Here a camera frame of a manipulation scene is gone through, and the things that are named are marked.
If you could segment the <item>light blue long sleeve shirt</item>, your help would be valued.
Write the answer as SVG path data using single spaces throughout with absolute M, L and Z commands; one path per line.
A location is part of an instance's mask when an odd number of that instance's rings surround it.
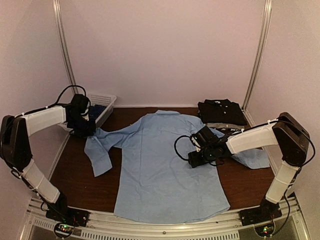
M 195 149 L 188 136 L 203 126 L 196 116 L 158 110 L 125 128 L 97 129 L 88 137 L 84 151 L 97 177 L 112 169 L 109 150 L 121 149 L 116 216 L 181 224 L 204 221 L 230 208 L 217 168 L 192 168 L 185 161 Z

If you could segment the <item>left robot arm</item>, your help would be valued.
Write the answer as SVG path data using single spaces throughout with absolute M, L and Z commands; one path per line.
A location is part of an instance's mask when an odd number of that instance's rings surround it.
M 55 102 L 42 108 L 6 115 L 0 128 L 0 157 L 16 178 L 48 205 L 61 222 L 72 218 L 66 196 L 55 187 L 37 166 L 31 141 L 38 133 L 65 124 L 74 134 L 92 136 L 95 120 L 89 117 L 90 99 L 85 94 L 75 94 L 69 103 Z

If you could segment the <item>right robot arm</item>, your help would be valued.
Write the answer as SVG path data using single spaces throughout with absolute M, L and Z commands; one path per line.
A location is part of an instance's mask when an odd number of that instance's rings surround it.
M 217 160 L 230 158 L 248 150 L 263 149 L 273 167 L 275 177 L 256 210 L 259 220 L 268 220 L 294 184 L 302 168 L 313 157 L 308 150 L 315 146 L 308 131 L 288 112 L 266 123 L 216 136 L 207 126 L 189 137 L 196 150 L 188 153 L 186 161 L 192 168 L 215 165 Z

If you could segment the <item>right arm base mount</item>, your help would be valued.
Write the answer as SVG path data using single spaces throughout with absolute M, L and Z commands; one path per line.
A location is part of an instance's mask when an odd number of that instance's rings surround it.
M 242 226 L 254 226 L 259 237 L 271 237 L 276 230 L 274 220 L 282 216 L 279 204 L 260 205 L 241 210 L 239 217 Z

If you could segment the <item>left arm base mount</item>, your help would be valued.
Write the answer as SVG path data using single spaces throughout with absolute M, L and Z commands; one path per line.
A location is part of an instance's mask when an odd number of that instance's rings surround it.
M 53 209 L 48 209 L 45 216 L 55 220 L 57 223 L 53 227 L 54 234 L 60 239 L 69 238 L 78 227 L 86 227 L 90 213 L 86 210 L 68 208 L 66 216 Z

